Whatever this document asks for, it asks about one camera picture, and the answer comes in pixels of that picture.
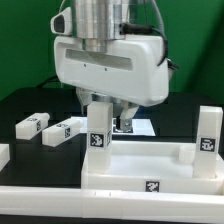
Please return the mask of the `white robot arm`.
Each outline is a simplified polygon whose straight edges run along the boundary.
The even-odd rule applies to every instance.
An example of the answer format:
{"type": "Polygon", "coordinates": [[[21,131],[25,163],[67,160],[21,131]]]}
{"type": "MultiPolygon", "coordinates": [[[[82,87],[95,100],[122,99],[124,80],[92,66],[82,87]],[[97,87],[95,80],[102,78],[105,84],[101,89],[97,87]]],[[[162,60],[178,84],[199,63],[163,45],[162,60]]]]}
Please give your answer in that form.
{"type": "Polygon", "coordinates": [[[119,103],[117,128],[131,129],[141,106],[163,102],[169,91],[166,36],[134,23],[136,0],[71,0],[51,19],[59,80],[76,88],[83,106],[119,103]]]}

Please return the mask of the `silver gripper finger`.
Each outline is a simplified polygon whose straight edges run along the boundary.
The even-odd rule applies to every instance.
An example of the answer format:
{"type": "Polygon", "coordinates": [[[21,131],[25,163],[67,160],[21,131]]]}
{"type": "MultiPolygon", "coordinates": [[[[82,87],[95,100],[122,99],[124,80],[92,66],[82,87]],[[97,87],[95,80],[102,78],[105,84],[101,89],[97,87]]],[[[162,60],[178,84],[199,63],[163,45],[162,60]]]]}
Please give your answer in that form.
{"type": "Polygon", "coordinates": [[[120,129],[123,132],[128,132],[132,128],[132,118],[136,114],[137,110],[139,109],[139,106],[134,103],[130,103],[127,101],[124,101],[122,103],[122,112],[120,115],[120,129]]]}
{"type": "Polygon", "coordinates": [[[81,112],[84,112],[85,107],[92,102],[92,92],[90,90],[77,87],[76,94],[81,105],[81,112]]]}

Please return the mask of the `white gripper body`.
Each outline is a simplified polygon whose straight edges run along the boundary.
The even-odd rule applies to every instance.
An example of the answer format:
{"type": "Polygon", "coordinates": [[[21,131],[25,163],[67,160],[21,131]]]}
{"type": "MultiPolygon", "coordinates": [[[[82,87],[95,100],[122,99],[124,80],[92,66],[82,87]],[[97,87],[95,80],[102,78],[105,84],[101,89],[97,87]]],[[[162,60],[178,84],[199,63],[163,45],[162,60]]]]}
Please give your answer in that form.
{"type": "Polygon", "coordinates": [[[165,37],[136,23],[132,6],[69,6],[50,22],[59,80],[141,106],[169,92],[165,37]]]}

